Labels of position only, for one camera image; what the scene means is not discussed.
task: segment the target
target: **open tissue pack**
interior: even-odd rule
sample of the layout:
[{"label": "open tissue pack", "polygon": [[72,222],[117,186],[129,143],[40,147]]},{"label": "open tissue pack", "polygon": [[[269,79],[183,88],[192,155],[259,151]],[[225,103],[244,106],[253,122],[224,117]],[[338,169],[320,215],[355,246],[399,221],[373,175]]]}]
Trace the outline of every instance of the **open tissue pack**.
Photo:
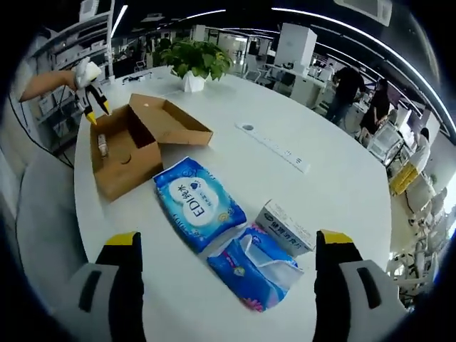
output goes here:
[{"label": "open tissue pack", "polygon": [[255,224],[224,243],[207,262],[244,304],[260,312],[284,299],[303,274],[296,261]]},{"label": "open tissue pack", "polygon": [[222,232],[247,220],[219,181],[189,157],[153,179],[168,214],[197,252]]}]

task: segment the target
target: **green leaves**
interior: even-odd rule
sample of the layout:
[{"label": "green leaves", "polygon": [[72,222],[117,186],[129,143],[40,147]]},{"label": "green leaves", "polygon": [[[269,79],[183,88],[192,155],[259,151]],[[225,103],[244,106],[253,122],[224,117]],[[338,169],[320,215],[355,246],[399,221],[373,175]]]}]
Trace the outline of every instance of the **green leaves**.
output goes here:
[{"label": "green leaves", "polygon": [[212,79],[220,79],[232,65],[226,51],[206,41],[177,41],[161,53],[173,72],[184,78],[188,70],[194,76],[204,79],[211,75]]}]

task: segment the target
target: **box flap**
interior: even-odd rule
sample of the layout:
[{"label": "box flap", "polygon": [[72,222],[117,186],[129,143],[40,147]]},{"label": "box flap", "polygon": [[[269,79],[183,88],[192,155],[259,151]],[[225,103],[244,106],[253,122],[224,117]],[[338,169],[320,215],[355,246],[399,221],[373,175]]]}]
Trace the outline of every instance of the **box flap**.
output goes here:
[{"label": "box flap", "polygon": [[207,145],[212,136],[209,128],[163,98],[132,94],[129,105],[159,143]]}]

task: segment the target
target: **ceiling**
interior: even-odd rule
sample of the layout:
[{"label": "ceiling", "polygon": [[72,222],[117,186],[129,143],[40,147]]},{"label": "ceiling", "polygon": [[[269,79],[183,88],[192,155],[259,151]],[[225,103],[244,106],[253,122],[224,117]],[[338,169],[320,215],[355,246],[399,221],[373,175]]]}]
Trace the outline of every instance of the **ceiling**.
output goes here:
[{"label": "ceiling", "polygon": [[[365,5],[372,5],[375,0],[358,0],[357,2],[361,1]],[[432,2],[432,6],[426,6],[425,1],[394,1],[390,24],[389,27],[386,27],[363,14],[335,4],[334,0],[232,0],[225,4],[199,0],[186,1],[179,5],[167,1],[116,0],[114,18],[117,17],[123,5],[128,5],[128,10],[125,12],[115,36],[127,36],[133,30],[138,31],[138,29],[142,29],[144,32],[154,31],[158,28],[162,30],[188,29],[195,24],[219,28],[258,28],[270,31],[280,31],[283,22],[312,26],[318,35],[319,43],[341,52],[317,45],[317,53],[330,53],[347,62],[351,60],[344,54],[352,56],[388,78],[411,100],[424,103],[426,102],[424,99],[427,98],[431,103],[430,109],[432,110],[433,107],[445,126],[450,128],[449,138],[456,144],[455,129],[452,129],[453,122],[456,120],[456,92],[452,85],[456,78],[456,67],[450,60],[451,46],[444,42],[445,36],[448,35],[446,23],[451,23],[451,11],[442,10],[442,7],[438,6],[439,2],[443,3],[443,1],[435,0]],[[100,6],[109,7],[109,3],[110,0],[100,0]],[[425,82],[438,94],[442,103],[436,99],[435,93],[423,83],[423,79],[410,70],[394,53],[385,50],[365,35],[321,17],[272,11],[273,7],[305,11],[336,19],[380,40],[402,56],[423,76]],[[185,19],[188,16],[219,9],[226,9],[226,11]],[[141,23],[148,14],[162,14],[163,18]],[[436,18],[439,18],[437,25],[435,24]],[[278,36],[276,33],[266,33],[266,35]],[[367,70],[367,73],[375,76],[370,70]]]}]

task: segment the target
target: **potted plant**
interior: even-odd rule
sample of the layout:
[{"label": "potted plant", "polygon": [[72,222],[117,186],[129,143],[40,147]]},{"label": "potted plant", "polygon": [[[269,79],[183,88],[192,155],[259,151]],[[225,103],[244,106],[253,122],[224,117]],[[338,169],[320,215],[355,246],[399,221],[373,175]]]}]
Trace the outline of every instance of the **potted plant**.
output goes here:
[{"label": "potted plant", "polygon": [[184,91],[192,93],[204,88],[209,75],[220,80],[233,63],[225,51],[206,41],[177,41],[161,56],[172,66],[171,73],[183,80]]}]

